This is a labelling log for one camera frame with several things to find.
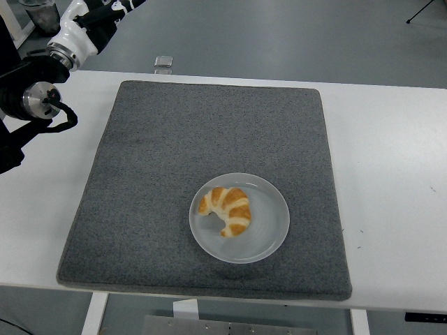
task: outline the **gray floor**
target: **gray floor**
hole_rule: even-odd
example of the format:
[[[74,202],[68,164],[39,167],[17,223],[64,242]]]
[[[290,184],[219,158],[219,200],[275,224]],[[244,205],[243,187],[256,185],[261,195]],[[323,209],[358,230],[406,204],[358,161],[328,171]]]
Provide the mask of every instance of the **gray floor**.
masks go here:
[[[69,1],[56,2],[63,12]],[[166,55],[173,57],[176,75],[447,88],[446,4],[436,0],[411,24],[405,23],[427,2],[147,0],[123,20],[109,46],[82,69],[153,73],[155,57]],[[24,56],[47,41],[34,33],[20,53]],[[0,295],[15,301],[2,299],[0,306],[6,309],[15,308],[14,304],[41,305],[45,300],[32,293],[26,302],[10,298],[7,291]],[[105,334],[138,334],[140,316],[155,313],[154,304],[164,315],[171,303],[113,297],[105,313],[103,325],[109,328]],[[213,320],[235,321],[243,315],[248,320],[302,324],[298,310],[283,315],[282,307],[272,312],[264,306],[234,309],[207,304],[205,316]],[[63,308],[63,299],[54,305]],[[405,323],[403,313],[369,312],[368,317],[372,335],[447,334],[447,325]],[[51,321],[48,315],[41,320],[45,318]],[[30,316],[25,325],[35,319]],[[319,316],[312,320],[325,321]]]
[[[80,335],[91,293],[0,287],[0,318],[34,335]],[[25,334],[0,322],[0,335]]]

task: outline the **black electrical wire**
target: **black electrical wire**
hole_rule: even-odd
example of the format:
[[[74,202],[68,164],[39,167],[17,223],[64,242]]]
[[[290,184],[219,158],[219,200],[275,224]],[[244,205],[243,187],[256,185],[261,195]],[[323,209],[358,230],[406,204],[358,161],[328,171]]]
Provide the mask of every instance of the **black electrical wire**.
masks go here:
[[[12,322],[9,322],[9,321],[3,320],[3,319],[0,319],[0,321],[5,322],[5,323],[7,323],[8,325],[11,325],[11,326],[13,326],[13,327],[16,327],[16,328],[20,329],[21,331],[23,331],[23,332],[25,332],[25,333],[27,333],[27,334],[29,334],[29,335],[33,335],[33,333],[30,333],[30,332],[28,332],[27,330],[21,328],[21,326],[14,325]]]

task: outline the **metal bracket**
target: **metal bracket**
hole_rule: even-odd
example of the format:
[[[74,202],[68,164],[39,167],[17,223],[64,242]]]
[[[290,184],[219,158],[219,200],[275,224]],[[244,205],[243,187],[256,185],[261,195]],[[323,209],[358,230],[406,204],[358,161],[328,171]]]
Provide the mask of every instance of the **metal bracket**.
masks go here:
[[[317,335],[314,329],[146,315],[142,335]]]

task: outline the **black cable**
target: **black cable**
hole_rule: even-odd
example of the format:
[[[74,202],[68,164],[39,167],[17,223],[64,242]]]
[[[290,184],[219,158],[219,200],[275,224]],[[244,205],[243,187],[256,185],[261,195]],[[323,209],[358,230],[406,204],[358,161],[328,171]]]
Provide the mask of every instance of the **black cable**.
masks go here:
[[[45,128],[44,130],[41,131],[41,133],[60,133],[62,131],[66,131],[67,129],[76,126],[76,124],[78,124],[78,116],[69,106],[65,105],[60,101],[61,97],[57,93],[57,90],[52,89],[48,91],[47,94],[48,98],[43,99],[43,103],[49,103],[59,108],[60,110],[63,110],[67,115],[67,121],[51,128]]]
[[[21,326],[14,325],[12,322],[9,322],[9,321],[3,320],[3,319],[0,319],[0,321],[5,322],[5,323],[7,323],[8,325],[11,325],[11,326],[13,326],[13,327],[16,327],[16,328],[20,329],[21,331],[23,331],[23,332],[25,332],[25,333],[27,333],[27,334],[29,334],[29,335],[33,335],[33,333],[30,333],[30,332],[28,332],[27,330],[21,328]]]

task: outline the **tripod leg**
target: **tripod leg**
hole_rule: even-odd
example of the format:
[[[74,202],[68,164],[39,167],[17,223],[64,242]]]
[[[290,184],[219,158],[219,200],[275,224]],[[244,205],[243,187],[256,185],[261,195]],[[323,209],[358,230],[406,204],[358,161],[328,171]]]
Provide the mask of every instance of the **tripod leg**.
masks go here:
[[[423,8],[420,10],[420,11],[418,11],[410,20],[407,20],[406,21],[406,23],[410,23],[410,21],[412,21],[412,19],[414,19],[416,16],[417,16],[417,14],[419,14],[420,12],[422,12],[428,5],[430,5],[432,2],[433,2],[434,0],[431,0],[431,2],[429,2],[429,3],[427,3],[425,6],[423,6]]]

